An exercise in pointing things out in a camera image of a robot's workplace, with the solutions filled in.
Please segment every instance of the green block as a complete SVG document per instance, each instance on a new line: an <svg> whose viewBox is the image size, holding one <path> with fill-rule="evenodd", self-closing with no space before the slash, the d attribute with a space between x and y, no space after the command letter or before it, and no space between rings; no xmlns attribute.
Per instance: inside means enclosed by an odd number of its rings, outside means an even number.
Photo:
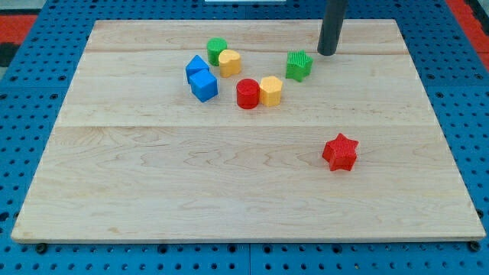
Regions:
<svg viewBox="0 0 489 275"><path fill-rule="evenodd" d="M312 67L313 58L308 56L304 50L288 52L285 78L302 82L303 78L311 73Z"/></svg>
<svg viewBox="0 0 489 275"><path fill-rule="evenodd" d="M207 59L213 66L219 66L219 54L228 48L226 40L220 37L214 37L207 42Z"/></svg>

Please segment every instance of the blue block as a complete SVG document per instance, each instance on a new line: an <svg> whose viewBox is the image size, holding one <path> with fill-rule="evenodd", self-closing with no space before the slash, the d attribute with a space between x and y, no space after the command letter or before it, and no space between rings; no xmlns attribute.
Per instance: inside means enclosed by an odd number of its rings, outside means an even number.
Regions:
<svg viewBox="0 0 489 275"><path fill-rule="evenodd" d="M209 65L202 59L202 57L196 55L192 58L190 63L185 67L186 81L190 83L190 76L194 73L198 73L201 70L209 70Z"/></svg>
<svg viewBox="0 0 489 275"><path fill-rule="evenodd" d="M201 101L206 102L217 95L217 79L208 70L200 70L190 76L192 93Z"/></svg>

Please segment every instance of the colored block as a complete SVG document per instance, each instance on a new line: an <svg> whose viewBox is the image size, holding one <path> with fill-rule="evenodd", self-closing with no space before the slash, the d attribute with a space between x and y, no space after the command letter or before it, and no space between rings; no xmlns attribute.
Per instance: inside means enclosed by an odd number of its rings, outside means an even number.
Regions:
<svg viewBox="0 0 489 275"><path fill-rule="evenodd" d="M265 106L280 104L282 94L282 81L275 76L268 76L260 82L260 102Z"/></svg>
<svg viewBox="0 0 489 275"><path fill-rule="evenodd" d="M208 70L201 70L190 76L192 93L201 101L206 102L217 95L217 79Z"/></svg>
<svg viewBox="0 0 489 275"><path fill-rule="evenodd" d="M230 77L241 72L241 55L233 50L223 50L219 54L221 77Z"/></svg>
<svg viewBox="0 0 489 275"><path fill-rule="evenodd" d="M322 157L329 162L331 171L338 169L351 171L357 160L355 152L357 146L358 141L348 139L340 133L336 139L326 142Z"/></svg>
<svg viewBox="0 0 489 275"><path fill-rule="evenodd" d="M260 86L253 79L242 79L236 85L237 103L243 109L252 109L260 100Z"/></svg>
<svg viewBox="0 0 489 275"><path fill-rule="evenodd" d="M226 40L220 37L211 38L207 42L207 60L213 66L219 66L219 54L228 48Z"/></svg>
<svg viewBox="0 0 489 275"><path fill-rule="evenodd" d="M285 78L302 82L311 73L313 59L304 50L287 53L287 72Z"/></svg>
<svg viewBox="0 0 489 275"><path fill-rule="evenodd" d="M209 70L209 65L207 65L202 57L196 55L185 67L186 81L190 83L190 76L194 73L198 73L201 70Z"/></svg>

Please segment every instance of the red star block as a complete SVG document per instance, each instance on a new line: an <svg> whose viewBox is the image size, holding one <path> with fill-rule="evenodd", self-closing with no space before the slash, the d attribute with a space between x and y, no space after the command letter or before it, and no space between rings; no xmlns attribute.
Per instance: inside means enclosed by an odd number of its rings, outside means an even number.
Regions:
<svg viewBox="0 0 489 275"><path fill-rule="evenodd" d="M338 169L351 171L353 163L357 160L355 152L357 146L358 141L348 139L340 133L335 140L326 142L322 157L329 162L331 171Z"/></svg>

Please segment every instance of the blue pegboard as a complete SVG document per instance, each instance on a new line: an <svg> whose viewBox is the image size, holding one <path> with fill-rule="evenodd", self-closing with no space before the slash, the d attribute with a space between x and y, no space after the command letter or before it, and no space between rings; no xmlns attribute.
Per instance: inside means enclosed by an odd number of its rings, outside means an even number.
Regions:
<svg viewBox="0 0 489 275"><path fill-rule="evenodd" d="M36 245L10 239L96 19L321 18L325 3L48 0L0 82L0 274L487 273L489 243ZM350 0L349 18L395 18L458 168L489 228L489 76L442 0Z"/></svg>

